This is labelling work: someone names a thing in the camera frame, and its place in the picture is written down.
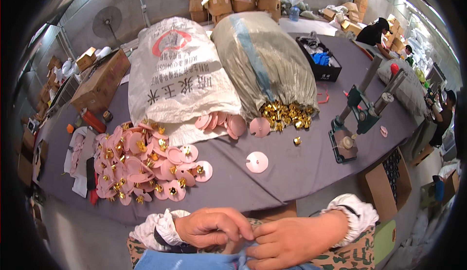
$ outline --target blue bottle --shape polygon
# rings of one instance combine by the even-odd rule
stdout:
[[[300,9],[296,6],[291,7],[289,19],[291,21],[298,21],[298,16],[300,16]]]

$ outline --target white sleeve cuff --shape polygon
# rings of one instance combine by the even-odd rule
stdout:
[[[321,211],[321,214],[331,210],[342,211],[348,220],[348,232],[343,240],[335,244],[333,248],[343,247],[353,242],[360,233],[368,226],[374,225],[379,219],[377,211],[369,203],[361,202],[360,199],[353,194],[343,194],[336,197],[329,203],[326,209]]]
[[[168,251],[168,248],[156,242],[154,238],[154,230],[157,230],[159,235],[169,245],[180,245],[183,241],[175,230],[173,219],[187,215],[190,215],[188,211],[174,210],[170,212],[169,209],[166,209],[164,214],[150,214],[144,223],[136,226],[135,230],[130,232],[129,236],[142,242],[148,249],[160,252]]]

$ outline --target red bottle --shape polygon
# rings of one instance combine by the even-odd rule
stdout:
[[[104,133],[107,129],[107,126],[102,123],[97,117],[88,111],[87,108],[84,108],[81,110],[81,118],[83,118],[84,121],[88,122],[89,125],[91,125],[92,128],[96,129],[97,132],[99,133]]]

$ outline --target hand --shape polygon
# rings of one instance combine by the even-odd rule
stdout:
[[[174,223],[180,238],[200,249],[224,245],[229,239],[237,242],[239,231],[247,240],[254,238],[250,222],[233,208],[202,208]]]
[[[255,258],[252,270],[279,270],[300,265],[324,253],[347,235],[347,217],[330,211],[319,217],[295,217],[265,223],[254,231],[259,244],[246,250]]]

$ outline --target red logo on sack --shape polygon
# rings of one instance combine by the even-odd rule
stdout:
[[[188,33],[185,32],[180,32],[177,30],[170,30],[163,34],[152,46],[152,54],[154,54],[157,57],[160,57],[162,55],[163,51],[166,50],[180,50],[183,48],[186,44],[188,44],[191,41],[191,36]],[[164,49],[160,49],[159,45],[162,43],[163,46],[170,45],[170,47],[165,47]]]

